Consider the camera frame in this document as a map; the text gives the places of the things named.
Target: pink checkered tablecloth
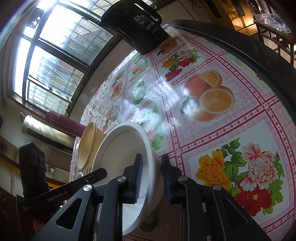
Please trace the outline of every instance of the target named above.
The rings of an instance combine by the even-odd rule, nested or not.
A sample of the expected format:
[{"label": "pink checkered tablecloth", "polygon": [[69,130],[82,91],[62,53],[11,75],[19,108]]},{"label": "pink checkered tablecloth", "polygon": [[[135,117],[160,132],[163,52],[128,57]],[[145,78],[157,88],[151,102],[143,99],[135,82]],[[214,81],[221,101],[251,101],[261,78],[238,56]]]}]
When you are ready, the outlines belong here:
[{"label": "pink checkered tablecloth", "polygon": [[[260,73],[202,37],[164,28],[172,38],[143,56],[132,51],[95,93],[81,124],[95,121],[108,133],[139,123],[158,156],[168,153],[199,184],[221,184],[281,240],[295,221],[294,122]],[[79,172],[78,143],[70,181]],[[181,240],[181,207],[163,197],[155,229],[124,240]]]}]

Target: white bowl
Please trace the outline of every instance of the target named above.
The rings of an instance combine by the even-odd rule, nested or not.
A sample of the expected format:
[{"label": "white bowl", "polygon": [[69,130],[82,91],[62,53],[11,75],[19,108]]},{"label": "white bowl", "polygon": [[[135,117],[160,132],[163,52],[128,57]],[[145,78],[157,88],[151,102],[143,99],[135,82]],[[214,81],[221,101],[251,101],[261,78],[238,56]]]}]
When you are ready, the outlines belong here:
[{"label": "white bowl", "polygon": [[78,174],[77,174],[75,180],[77,180],[78,178],[81,178],[81,177],[83,177],[83,173],[82,173],[82,172],[78,172]]},{"label": "white bowl", "polygon": [[105,134],[97,127],[95,122],[88,123],[78,146],[77,166],[83,171],[92,167],[96,152],[105,138]]},{"label": "white bowl", "polygon": [[107,177],[94,186],[105,185],[133,165],[137,153],[143,155],[140,195],[136,204],[123,204],[123,235],[128,235],[143,223],[158,205],[164,190],[161,162],[152,150],[145,130],[135,122],[116,126],[101,143],[91,170],[106,169]]}]

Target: window frame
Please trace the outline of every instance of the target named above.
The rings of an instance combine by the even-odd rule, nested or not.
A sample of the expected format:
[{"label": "window frame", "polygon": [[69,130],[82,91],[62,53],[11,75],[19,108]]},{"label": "window frame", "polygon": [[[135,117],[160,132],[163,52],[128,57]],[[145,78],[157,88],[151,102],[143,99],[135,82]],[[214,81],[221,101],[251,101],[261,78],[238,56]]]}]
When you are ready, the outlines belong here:
[{"label": "window frame", "polygon": [[[93,6],[91,8],[93,8],[97,4],[98,1],[99,0],[95,1],[93,3]],[[67,53],[62,48],[60,48],[60,47],[58,47],[58,46],[50,43],[49,41],[47,41],[45,39],[40,38],[40,34],[41,34],[41,32],[42,32],[42,30],[43,30],[43,28],[45,26],[45,23],[47,22],[50,14],[52,13],[53,9],[57,5],[63,6],[65,8],[67,8],[67,9],[69,9],[69,10],[74,11],[75,13],[79,14],[83,19],[88,20],[88,21],[91,21],[91,22],[93,22],[96,25],[99,25],[100,24],[100,21],[98,21],[97,19],[95,19],[91,15],[88,15],[85,12],[83,12],[83,11],[81,11],[79,9],[76,9],[76,8],[70,6],[70,5],[67,5],[65,3],[61,3],[61,2],[59,2],[59,0],[56,0],[52,4],[52,6],[44,13],[44,15],[42,16],[42,18],[39,21],[39,24],[37,26],[37,29],[35,31],[35,34],[34,34],[33,38],[30,38],[30,37],[28,37],[28,36],[26,36],[26,35],[24,35],[22,33],[23,28],[25,27],[25,25],[27,23],[27,19],[26,19],[25,25],[22,26],[22,28],[20,29],[20,32],[21,33],[17,37],[18,38],[17,39],[17,48],[18,48],[18,45],[20,43],[21,38],[24,38],[24,39],[26,39],[26,40],[28,40],[28,41],[31,42],[31,45],[30,45],[30,48],[29,48],[29,52],[28,52],[28,55],[27,55],[27,58],[26,58],[25,69],[24,69],[23,86],[22,86],[22,97],[20,97],[19,95],[17,95],[13,91],[13,89],[12,89],[12,83],[14,81],[14,75],[13,75],[13,79],[12,79],[11,83],[9,84],[9,93],[10,93],[11,99],[13,101],[18,102],[18,104],[23,105],[30,112],[33,112],[34,114],[37,114],[38,116],[41,116],[43,118],[45,117],[46,111],[43,110],[42,108],[36,106],[34,103],[31,103],[28,100],[26,100],[26,87],[27,87],[27,81],[28,81],[28,79],[29,79],[29,81],[33,82],[34,84],[37,84],[42,89],[50,92],[51,94],[57,96],[60,99],[68,102],[69,105],[68,105],[67,109],[65,110],[64,115],[65,116],[69,116],[69,114],[71,113],[71,111],[73,109],[73,106],[77,102],[77,99],[78,99],[79,95],[83,91],[84,87],[88,83],[90,77],[92,76],[92,74],[94,73],[94,71],[96,70],[96,68],[98,67],[98,65],[104,60],[104,58],[109,54],[109,52],[121,40],[121,37],[119,35],[116,35],[114,32],[110,31],[109,29],[105,29],[110,34],[112,34],[113,37],[100,50],[100,52],[97,54],[97,56],[92,61],[92,63],[90,65],[87,65],[86,63],[84,63],[83,61],[79,60],[75,56],[72,56],[71,54]],[[96,16],[98,19],[101,18],[99,15],[97,15],[94,12],[92,12],[91,14],[94,15],[94,16]],[[72,96],[71,99],[69,99],[69,98],[67,98],[67,97],[65,97],[65,96],[63,96],[63,95],[55,92],[54,90],[51,90],[51,88],[48,88],[42,82],[36,80],[32,76],[29,76],[29,69],[30,69],[30,64],[31,64],[31,60],[32,60],[32,56],[33,56],[33,52],[34,52],[35,46],[40,47],[44,51],[46,51],[46,52],[54,55],[55,57],[57,57],[61,61],[64,61],[65,63],[71,65],[72,67],[74,67],[75,69],[77,69],[77,70],[79,70],[80,72],[83,73],[83,77],[80,80],[78,86],[76,87],[76,89],[74,91],[74,94],[73,94],[73,96]]]}]

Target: plastic bag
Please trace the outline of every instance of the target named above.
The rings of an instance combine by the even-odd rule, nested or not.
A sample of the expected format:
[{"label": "plastic bag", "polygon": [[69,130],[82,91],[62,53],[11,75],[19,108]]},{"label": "plastic bag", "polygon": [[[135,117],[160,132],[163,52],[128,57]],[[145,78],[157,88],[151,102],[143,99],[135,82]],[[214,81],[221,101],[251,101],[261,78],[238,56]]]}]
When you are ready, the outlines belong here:
[{"label": "plastic bag", "polygon": [[283,32],[283,33],[289,33],[291,34],[290,28],[287,26],[287,24],[284,22],[284,20],[281,19],[281,17],[278,14],[271,15],[269,13],[261,13],[255,15],[256,20],[262,24],[271,26],[272,28]]}]

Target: cable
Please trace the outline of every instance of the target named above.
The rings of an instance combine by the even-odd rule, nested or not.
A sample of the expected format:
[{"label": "cable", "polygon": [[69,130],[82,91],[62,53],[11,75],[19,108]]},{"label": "cable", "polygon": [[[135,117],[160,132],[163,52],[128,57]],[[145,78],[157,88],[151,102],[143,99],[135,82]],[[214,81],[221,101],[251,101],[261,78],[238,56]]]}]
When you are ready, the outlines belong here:
[{"label": "cable", "polygon": [[[185,8],[185,6],[184,6],[179,0],[177,0],[177,1],[183,6],[183,8],[186,10],[186,12],[187,12],[187,13],[192,17],[192,19],[195,21],[194,17],[190,14],[190,12],[187,10],[187,8]],[[213,23],[213,22],[211,21],[211,19],[209,18],[209,16],[206,14],[204,8],[203,8],[203,7],[197,2],[197,0],[188,0],[188,1],[191,1],[192,10],[193,10],[197,15],[204,15],[204,14],[205,14],[205,15],[207,16],[207,18],[209,19],[209,21],[210,21],[211,23]],[[202,13],[197,13],[197,12],[195,11],[195,9],[194,9],[193,6],[195,6],[196,8],[201,9]]]},{"label": "cable", "polygon": [[[210,17],[207,15],[207,13],[205,12],[205,9],[197,2],[197,0],[189,0],[189,1],[191,1],[191,5],[192,5],[192,9],[193,9],[193,11],[197,14],[197,15],[206,15],[207,16],[207,18],[209,19],[209,21],[211,22],[211,23],[213,23],[212,21],[211,21],[211,19],[210,19]],[[194,7],[193,7],[193,5],[196,7],[196,8],[199,8],[199,9],[201,9],[201,11],[202,11],[202,14],[200,14],[200,13],[197,13],[195,10],[194,10]]]},{"label": "cable", "polygon": [[184,7],[184,5],[179,1],[177,0],[182,6],[183,8],[187,11],[187,13],[189,13],[189,15],[192,17],[192,19],[195,21],[194,17],[190,14],[190,12],[188,12],[188,10]]}]

